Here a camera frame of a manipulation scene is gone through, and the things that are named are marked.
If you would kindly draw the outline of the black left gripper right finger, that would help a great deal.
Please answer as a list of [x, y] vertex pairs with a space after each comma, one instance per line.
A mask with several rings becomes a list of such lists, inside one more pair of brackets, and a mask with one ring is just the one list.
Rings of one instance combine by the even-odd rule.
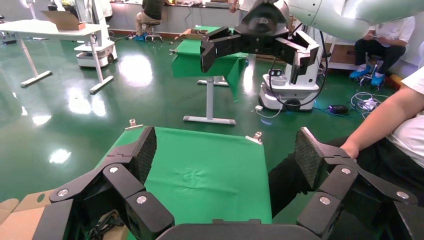
[[341, 215], [355, 216], [379, 240], [421, 240], [424, 209], [417, 197], [362, 169], [341, 148], [320, 143], [302, 127], [295, 160], [314, 195], [297, 224], [320, 240], [332, 237]]

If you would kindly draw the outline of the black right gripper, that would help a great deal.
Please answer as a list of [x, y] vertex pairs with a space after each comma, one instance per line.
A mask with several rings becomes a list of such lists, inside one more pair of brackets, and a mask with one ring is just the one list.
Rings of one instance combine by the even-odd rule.
[[284, 0], [257, 0], [231, 30], [219, 27], [201, 37], [200, 69], [207, 73], [215, 60], [237, 53], [274, 55], [292, 66], [292, 75], [305, 75], [320, 45], [298, 30], [289, 38], [289, 6]]

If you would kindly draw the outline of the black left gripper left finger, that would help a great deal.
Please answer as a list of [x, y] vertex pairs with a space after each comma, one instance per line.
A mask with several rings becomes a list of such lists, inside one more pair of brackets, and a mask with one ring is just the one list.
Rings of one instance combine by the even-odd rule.
[[35, 229], [35, 240], [83, 240], [103, 215], [116, 211], [138, 240], [155, 240], [175, 225], [174, 216], [145, 183], [157, 150], [155, 128], [112, 149], [102, 164], [58, 187]]

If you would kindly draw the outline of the person's bare hand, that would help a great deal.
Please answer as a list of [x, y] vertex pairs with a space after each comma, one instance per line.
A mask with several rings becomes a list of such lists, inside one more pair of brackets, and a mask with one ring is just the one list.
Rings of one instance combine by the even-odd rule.
[[351, 159], [356, 159], [359, 154], [359, 145], [354, 141], [347, 140], [341, 147]]

